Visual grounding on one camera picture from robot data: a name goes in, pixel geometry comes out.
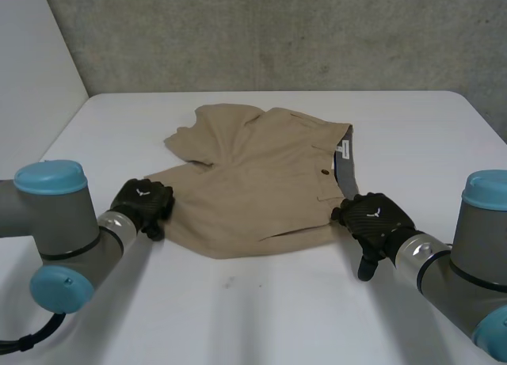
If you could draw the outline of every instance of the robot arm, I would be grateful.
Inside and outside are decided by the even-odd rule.
[[[507,362],[505,184],[507,171],[480,171],[469,177],[452,249],[416,230],[384,194],[344,200],[332,215],[363,248],[359,279],[370,280],[378,262],[389,258],[474,344],[502,362]]]
[[[46,310],[71,314],[91,300],[139,231],[163,238],[158,223],[173,202],[172,188],[130,180],[97,219],[78,163],[35,163],[0,183],[0,238],[33,236],[43,266],[31,294]]]

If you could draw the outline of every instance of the white label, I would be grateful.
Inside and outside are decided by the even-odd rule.
[[[348,139],[344,139],[341,141],[342,149],[341,149],[341,157],[344,159],[350,159],[349,156],[349,141]]]

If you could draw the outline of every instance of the garment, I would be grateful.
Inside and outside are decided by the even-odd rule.
[[[350,124],[283,108],[198,108],[195,125],[165,141],[188,163],[148,177],[174,189],[166,237],[212,258],[286,253],[335,240],[331,211],[344,196],[333,163],[346,134],[352,138]]]

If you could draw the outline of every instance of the light blue joint cap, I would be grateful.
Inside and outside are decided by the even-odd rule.
[[[90,281],[64,266],[40,268],[30,280],[33,299],[54,314],[72,314],[89,302],[95,292]]]
[[[35,195],[65,195],[88,185],[85,173],[74,161],[45,161],[33,163],[17,171],[17,189]]]
[[[482,319],[472,333],[472,341],[495,360],[507,363],[507,306]]]
[[[461,197],[477,208],[507,211],[507,170],[486,169],[472,173]]]

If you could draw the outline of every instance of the tabletop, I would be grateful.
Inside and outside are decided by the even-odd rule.
[[[361,192],[384,192],[417,228],[452,242],[460,193],[479,169],[507,169],[507,146],[451,92],[126,93],[89,99],[44,159],[80,162],[96,213],[121,185],[178,165],[163,140],[205,104],[284,107],[354,126]],[[0,251],[0,339],[50,314],[31,299],[31,238]],[[4,364],[494,364],[400,278],[388,260],[356,278],[351,238],[296,253],[213,260],[140,236],[82,311]]]

